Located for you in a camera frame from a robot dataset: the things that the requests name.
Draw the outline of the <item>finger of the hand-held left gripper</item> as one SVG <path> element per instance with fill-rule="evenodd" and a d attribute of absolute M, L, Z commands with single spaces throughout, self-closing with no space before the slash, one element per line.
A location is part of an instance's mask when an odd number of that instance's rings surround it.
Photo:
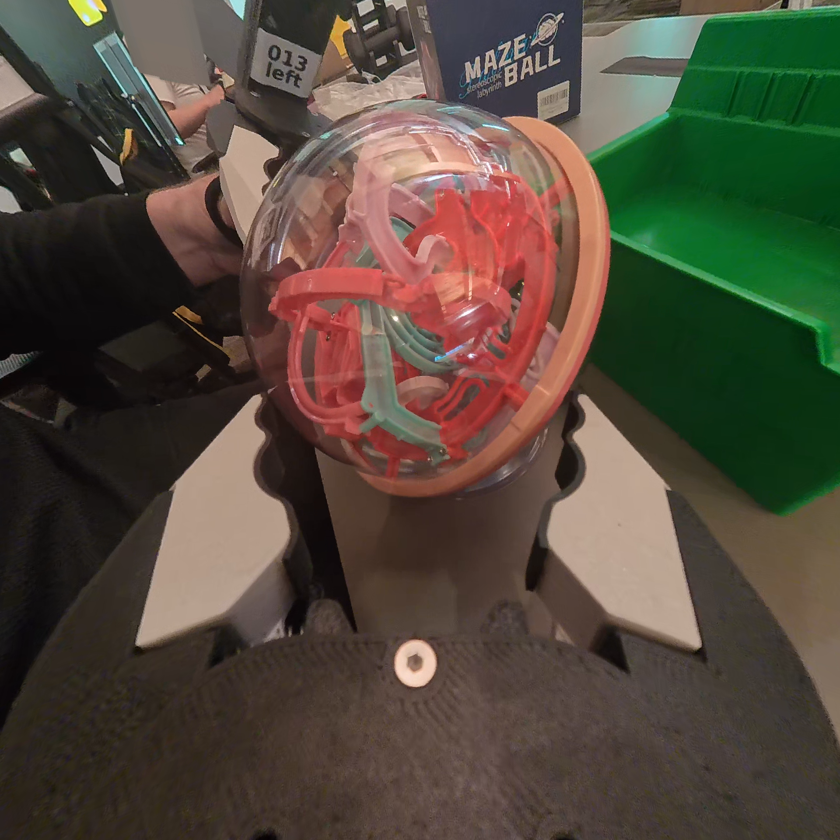
<path fill-rule="evenodd" d="M 255 219 L 273 175 L 269 164 L 277 163 L 280 148 L 261 134 L 235 125 L 227 152 L 219 164 L 220 183 L 227 209 L 234 220 Z"/>

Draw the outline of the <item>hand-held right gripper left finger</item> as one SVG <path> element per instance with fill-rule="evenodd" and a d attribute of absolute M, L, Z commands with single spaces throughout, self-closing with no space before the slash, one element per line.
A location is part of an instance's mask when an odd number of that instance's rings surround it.
<path fill-rule="evenodd" d="M 267 407 L 265 396 L 251 397 L 174 483 L 137 648 L 211 628 L 253 647 L 287 618 L 297 592 L 286 561 L 299 528 L 266 479 L 264 468 L 279 467 Z"/>

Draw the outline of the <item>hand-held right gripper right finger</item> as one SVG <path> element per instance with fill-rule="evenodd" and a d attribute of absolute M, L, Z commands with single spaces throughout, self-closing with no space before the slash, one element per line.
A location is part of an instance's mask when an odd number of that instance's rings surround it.
<path fill-rule="evenodd" d="M 698 652 L 669 487 L 587 395 L 570 399 L 554 478 L 525 573 L 537 627 L 592 652 L 618 631 Z"/>

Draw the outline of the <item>clear maze ball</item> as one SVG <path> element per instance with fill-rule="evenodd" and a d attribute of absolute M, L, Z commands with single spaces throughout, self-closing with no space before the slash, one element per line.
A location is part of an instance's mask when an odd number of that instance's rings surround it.
<path fill-rule="evenodd" d="M 602 313 L 606 201 L 567 133 L 425 99 L 371 106 L 268 184 L 241 275 L 279 409 L 391 496 L 444 497 L 524 453 Z"/>

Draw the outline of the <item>person's left forearm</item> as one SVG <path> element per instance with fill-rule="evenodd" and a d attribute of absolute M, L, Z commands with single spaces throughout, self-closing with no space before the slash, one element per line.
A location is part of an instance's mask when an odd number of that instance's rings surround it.
<path fill-rule="evenodd" d="M 1 215 L 1 358 L 99 346 L 191 302 L 147 193 Z"/>

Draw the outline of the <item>person's left hand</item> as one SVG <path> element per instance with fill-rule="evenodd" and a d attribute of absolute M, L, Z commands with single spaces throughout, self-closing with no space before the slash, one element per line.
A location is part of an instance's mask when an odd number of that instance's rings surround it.
<path fill-rule="evenodd" d="M 193 286 L 239 275 L 243 241 L 218 175 L 153 192 L 145 206 L 161 242 Z"/>

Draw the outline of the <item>clear plastic bags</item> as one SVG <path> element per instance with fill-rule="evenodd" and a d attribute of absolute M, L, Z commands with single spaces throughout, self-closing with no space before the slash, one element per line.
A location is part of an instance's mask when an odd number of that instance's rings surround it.
<path fill-rule="evenodd" d="M 406 73 L 395 71 L 379 81 L 367 77 L 362 80 L 341 78 L 316 87 L 312 93 L 312 109 L 330 120 L 337 120 L 378 104 L 426 96 L 419 65 L 404 69 Z"/>

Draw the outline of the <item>dumbbell rack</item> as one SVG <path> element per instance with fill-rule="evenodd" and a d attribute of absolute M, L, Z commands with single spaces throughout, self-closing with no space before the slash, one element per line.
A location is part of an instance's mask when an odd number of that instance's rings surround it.
<path fill-rule="evenodd" d="M 406 5 L 362 1 L 352 2 L 351 9 L 343 46 L 357 71 L 382 80 L 417 58 Z"/>

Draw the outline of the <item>black yellow-trimmed bag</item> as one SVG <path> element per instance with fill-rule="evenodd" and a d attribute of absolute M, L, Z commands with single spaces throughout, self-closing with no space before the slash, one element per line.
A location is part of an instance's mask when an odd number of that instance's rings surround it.
<path fill-rule="evenodd" d="M 126 390 L 165 399 L 253 382 L 236 290 L 205 292 L 152 324 L 102 345 L 103 371 Z"/>

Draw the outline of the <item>blue cardboard box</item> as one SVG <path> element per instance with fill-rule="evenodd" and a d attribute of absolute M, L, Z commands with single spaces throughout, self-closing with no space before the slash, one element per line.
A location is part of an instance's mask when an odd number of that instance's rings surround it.
<path fill-rule="evenodd" d="M 559 124 L 581 112 L 582 1 L 409 1 L 426 96 Z"/>

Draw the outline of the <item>green plastic bin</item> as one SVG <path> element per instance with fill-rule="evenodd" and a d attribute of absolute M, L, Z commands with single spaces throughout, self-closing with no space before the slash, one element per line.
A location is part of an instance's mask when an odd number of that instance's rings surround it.
<path fill-rule="evenodd" d="M 839 12 L 700 31 L 661 116 L 591 156 L 594 364 L 763 508 L 839 481 Z"/>

